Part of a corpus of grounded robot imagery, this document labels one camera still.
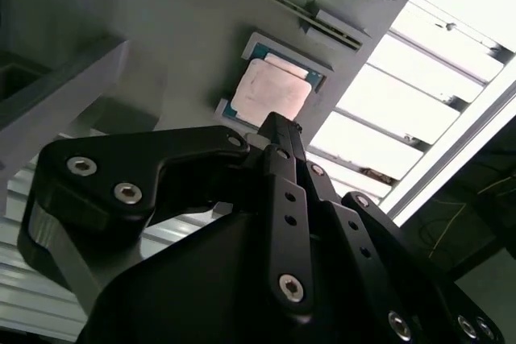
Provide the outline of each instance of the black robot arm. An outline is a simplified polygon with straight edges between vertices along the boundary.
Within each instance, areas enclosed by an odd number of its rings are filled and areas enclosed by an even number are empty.
[[[363,193],[336,195],[297,124],[250,146],[222,126],[51,143],[19,249],[77,295],[80,343],[503,343]],[[146,226],[231,214],[149,259]]]

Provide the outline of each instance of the mounting hole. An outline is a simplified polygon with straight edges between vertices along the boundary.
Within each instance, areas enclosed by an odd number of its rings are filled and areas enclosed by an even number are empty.
[[[278,148],[276,149],[276,153],[283,159],[290,159],[290,155],[285,149]]]
[[[233,136],[227,136],[227,140],[233,144],[233,145],[236,145],[237,147],[240,147],[242,145],[242,142],[240,140],[238,140],[236,137],[233,137]]]
[[[285,197],[289,200],[289,201],[296,201],[296,197],[294,195],[292,195],[291,193],[285,193]]]
[[[360,253],[362,253],[362,255],[367,258],[367,259],[370,259],[371,258],[371,252],[366,249],[365,247],[361,247],[360,248]]]
[[[285,215],[285,222],[289,223],[291,226],[296,226],[298,223],[296,218],[291,217],[290,215]]]

